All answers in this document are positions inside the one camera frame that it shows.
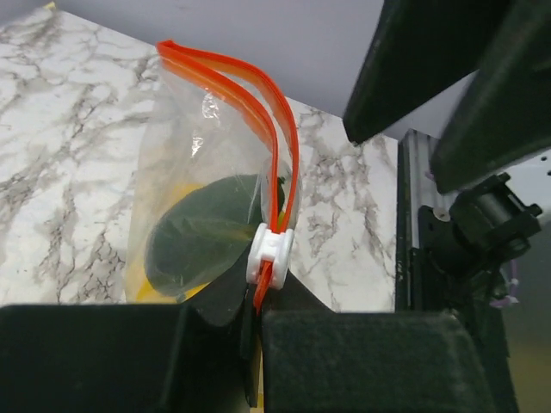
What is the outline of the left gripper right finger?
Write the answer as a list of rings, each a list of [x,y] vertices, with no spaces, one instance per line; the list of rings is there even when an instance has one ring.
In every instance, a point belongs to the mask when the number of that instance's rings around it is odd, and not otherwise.
[[[268,412],[487,412],[470,335],[442,313],[335,312],[296,278],[261,316]]]

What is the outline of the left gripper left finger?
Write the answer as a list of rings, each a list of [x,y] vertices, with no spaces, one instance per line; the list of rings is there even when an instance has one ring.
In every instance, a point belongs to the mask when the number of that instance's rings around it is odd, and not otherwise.
[[[4,412],[246,412],[246,284],[223,274],[177,305],[8,305]]]

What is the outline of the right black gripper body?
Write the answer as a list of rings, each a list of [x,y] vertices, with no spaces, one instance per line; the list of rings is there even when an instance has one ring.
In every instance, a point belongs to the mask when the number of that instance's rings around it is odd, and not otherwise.
[[[518,258],[541,230],[541,202],[521,200],[507,172],[442,195],[417,175],[417,280],[454,284]]]

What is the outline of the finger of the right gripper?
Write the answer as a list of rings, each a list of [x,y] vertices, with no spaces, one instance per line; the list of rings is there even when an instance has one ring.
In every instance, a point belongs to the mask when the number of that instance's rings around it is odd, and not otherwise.
[[[475,71],[509,1],[386,1],[344,111],[360,144]]]
[[[550,146],[550,3],[516,1],[430,159],[447,194]]]

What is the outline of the yellow orange round fruit toy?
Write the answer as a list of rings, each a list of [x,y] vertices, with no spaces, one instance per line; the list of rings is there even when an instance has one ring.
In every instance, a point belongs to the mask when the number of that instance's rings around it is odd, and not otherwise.
[[[169,192],[157,220],[149,225],[147,237],[142,239],[127,265],[128,302],[173,304],[193,297],[208,285],[184,273],[190,261],[183,250],[191,238],[174,225],[183,220],[179,204],[200,188],[200,184],[190,183],[178,185]]]

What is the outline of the dark green avocado toy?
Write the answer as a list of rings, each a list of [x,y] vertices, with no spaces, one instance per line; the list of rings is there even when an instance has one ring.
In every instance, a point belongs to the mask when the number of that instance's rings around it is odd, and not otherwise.
[[[183,220],[174,225],[190,237],[185,274],[211,282],[243,254],[263,222],[257,175],[229,176],[185,197]]]

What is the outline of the clear zip top bag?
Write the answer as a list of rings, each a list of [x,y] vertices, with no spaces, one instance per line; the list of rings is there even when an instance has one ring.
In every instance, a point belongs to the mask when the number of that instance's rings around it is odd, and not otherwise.
[[[139,151],[125,295],[175,304],[238,260],[254,306],[286,281],[300,209],[292,110],[241,59],[158,43],[160,86]]]

